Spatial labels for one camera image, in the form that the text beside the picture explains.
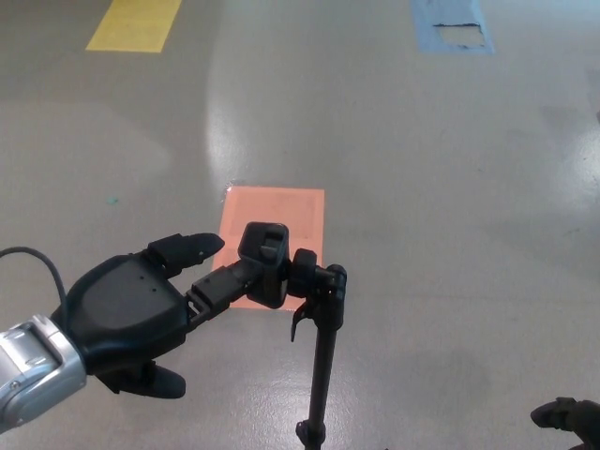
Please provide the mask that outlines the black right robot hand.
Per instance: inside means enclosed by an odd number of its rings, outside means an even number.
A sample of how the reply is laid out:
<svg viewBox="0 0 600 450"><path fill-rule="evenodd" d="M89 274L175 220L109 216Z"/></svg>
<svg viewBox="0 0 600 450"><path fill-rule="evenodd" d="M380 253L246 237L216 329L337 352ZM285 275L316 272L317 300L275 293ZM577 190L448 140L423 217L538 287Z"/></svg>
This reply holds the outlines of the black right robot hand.
<svg viewBox="0 0 600 450"><path fill-rule="evenodd" d="M581 444L575 449L599 448L599 404L572 397L557 397L531 412L532 421L540 428L573 432Z"/></svg>

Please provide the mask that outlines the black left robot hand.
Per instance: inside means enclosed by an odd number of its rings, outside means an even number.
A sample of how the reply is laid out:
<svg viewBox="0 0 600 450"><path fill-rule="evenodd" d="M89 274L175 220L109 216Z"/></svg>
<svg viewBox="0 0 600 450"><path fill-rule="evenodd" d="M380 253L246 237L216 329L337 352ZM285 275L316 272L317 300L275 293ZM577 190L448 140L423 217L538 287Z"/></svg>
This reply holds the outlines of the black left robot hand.
<svg viewBox="0 0 600 450"><path fill-rule="evenodd" d="M257 263L240 260L196 281L187 293L171 284L223 246L213 233L174 234L82 276L67 294L67 309L52 319L74 344L86 373L115 394L182 398L185 379L157 358L183 345L188 333L228 309L263 275Z"/></svg>

